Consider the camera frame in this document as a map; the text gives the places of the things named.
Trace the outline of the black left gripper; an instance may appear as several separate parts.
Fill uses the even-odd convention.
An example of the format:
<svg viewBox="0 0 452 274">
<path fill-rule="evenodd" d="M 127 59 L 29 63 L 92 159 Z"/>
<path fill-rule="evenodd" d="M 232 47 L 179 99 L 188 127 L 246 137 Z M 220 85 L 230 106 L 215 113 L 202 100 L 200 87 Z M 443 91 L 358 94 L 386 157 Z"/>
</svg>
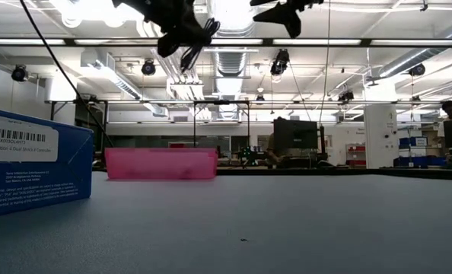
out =
<svg viewBox="0 0 452 274">
<path fill-rule="evenodd" d="M 113 6 L 128 5 L 166 33 L 158 40 L 158 54 L 168 57 L 181 44 L 207 46 L 212 41 L 208 27 L 201 27 L 194 15 L 195 0 L 111 0 Z"/>
</svg>

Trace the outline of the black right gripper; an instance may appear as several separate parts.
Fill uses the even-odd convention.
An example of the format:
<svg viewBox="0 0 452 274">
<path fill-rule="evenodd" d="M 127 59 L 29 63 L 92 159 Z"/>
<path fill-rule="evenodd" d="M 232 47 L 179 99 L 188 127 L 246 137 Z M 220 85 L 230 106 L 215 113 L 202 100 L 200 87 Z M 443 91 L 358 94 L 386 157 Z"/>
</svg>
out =
<svg viewBox="0 0 452 274">
<path fill-rule="evenodd" d="M 281 0 L 250 0 L 250 6 L 265 5 Z M 287 0 L 287 4 L 277 4 L 267 11 L 253 17 L 255 22 L 281 24 L 285 27 L 291 39 L 301 34 L 301 20 L 296 10 L 311 9 L 314 5 L 321 5 L 324 0 Z"/>
</svg>

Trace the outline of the red plastic bin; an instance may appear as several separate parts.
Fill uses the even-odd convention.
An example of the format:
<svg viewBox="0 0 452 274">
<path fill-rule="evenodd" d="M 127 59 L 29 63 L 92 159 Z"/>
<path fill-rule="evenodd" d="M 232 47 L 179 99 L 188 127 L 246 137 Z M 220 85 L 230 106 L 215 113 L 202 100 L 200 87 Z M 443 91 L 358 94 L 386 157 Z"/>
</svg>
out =
<svg viewBox="0 0 452 274">
<path fill-rule="evenodd" d="M 108 148 L 111 180 L 209 180 L 216 176 L 213 148 Z"/>
</svg>

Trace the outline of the white square pillar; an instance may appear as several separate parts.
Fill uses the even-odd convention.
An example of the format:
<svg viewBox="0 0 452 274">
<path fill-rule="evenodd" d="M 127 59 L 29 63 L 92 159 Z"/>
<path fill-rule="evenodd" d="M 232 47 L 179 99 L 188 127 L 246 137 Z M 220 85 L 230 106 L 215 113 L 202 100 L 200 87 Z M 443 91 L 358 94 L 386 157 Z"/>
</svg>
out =
<svg viewBox="0 0 452 274">
<path fill-rule="evenodd" d="M 397 113 L 393 104 L 373 104 L 364 108 L 364 135 L 367 169 L 392 167 L 399 157 Z"/>
</svg>

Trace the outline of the red storage shelf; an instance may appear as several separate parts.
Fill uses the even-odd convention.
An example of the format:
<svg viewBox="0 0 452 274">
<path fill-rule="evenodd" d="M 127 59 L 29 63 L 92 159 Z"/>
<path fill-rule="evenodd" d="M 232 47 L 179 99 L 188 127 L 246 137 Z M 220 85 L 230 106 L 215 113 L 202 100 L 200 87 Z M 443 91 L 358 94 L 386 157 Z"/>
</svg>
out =
<svg viewBox="0 0 452 274">
<path fill-rule="evenodd" d="M 364 144 L 347 144 L 346 146 L 346 164 L 350 168 L 366 168 L 366 148 Z"/>
</svg>

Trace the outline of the blue storage bins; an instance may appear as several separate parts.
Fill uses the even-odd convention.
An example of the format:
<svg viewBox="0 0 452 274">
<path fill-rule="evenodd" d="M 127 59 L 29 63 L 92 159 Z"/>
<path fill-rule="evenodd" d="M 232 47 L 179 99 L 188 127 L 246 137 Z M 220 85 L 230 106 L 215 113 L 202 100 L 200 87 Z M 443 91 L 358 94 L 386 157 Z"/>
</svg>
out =
<svg viewBox="0 0 452 274">
<path fill-rule="evenodd" d="M 442 147 L 426 136 L 399 139 L 399 156 L 394 158 L 395 167 L 443 167 L 447 163 Z"/>
</svg>

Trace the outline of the blue game controller box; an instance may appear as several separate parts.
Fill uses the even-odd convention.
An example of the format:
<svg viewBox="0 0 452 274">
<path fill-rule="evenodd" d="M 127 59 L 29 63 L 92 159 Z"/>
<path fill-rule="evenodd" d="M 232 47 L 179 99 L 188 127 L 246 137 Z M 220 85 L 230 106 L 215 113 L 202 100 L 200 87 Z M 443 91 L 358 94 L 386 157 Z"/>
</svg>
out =
<svg viewBox="0 0 452 274">
<path fill-rule="evenodd" d="M 91 196 L 90 129 L 0 110 L 0 215 Z"/>
</svg>

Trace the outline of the silver ventilation duct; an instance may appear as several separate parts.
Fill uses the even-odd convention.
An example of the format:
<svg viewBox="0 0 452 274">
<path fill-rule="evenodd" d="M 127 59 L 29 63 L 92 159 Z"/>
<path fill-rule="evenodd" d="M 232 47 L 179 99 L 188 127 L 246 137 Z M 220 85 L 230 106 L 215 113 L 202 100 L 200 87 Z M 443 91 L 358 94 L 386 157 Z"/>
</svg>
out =
<svg viewBox="0 0 452 274">
<path fill-rule="evenodd" d="M 220 100 L 237 100 L 246 72 L 247 54 L 215 53 L 215 91 Z"/>
</svg>

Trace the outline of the black metal background frame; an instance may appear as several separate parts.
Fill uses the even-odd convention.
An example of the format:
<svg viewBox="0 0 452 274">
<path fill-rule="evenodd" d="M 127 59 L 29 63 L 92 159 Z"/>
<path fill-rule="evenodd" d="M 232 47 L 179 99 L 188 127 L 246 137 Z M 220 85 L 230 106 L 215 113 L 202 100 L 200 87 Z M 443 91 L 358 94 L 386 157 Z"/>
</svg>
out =
<svg viewBox="0 0 452 274">
<path fill-rule="evenodd" d="M 251 141 L 251 131 L 250 131 L 250 110 L 252 101 L 250 100 L 46 100 L 46 104 L 51 105 L 51 114 L 50 119 L 54 120 L 55 115 L 67 104 L 81 104 L 83 106 L 87 106 L 89 104 L 103 104 L 105 106 L 105 110 L 103 110 L 103 122 L 97 123 L 102 127 L 101 131 L 102 136 L 106 135 L 106 127 L 110 123 L 108 121 L 109 116 L 109 106 L 110 105 L 144 105 L 150 104 L 152 108 L 153 105 L 157 105 L 158 107 L 192 107 L 193 108 L 193 136 L 196 137 L 196 127 L 197 127 L 197 113 L 198 113 L 198 105 L 202 105 L 203 107 L 207 107 L 208 105 L 214 106 L 228 106 L 228 105 L 245 105 L 247 110 L 245 111 L 247 116 L 247 144 L 250 144 Z"/>
</svg>

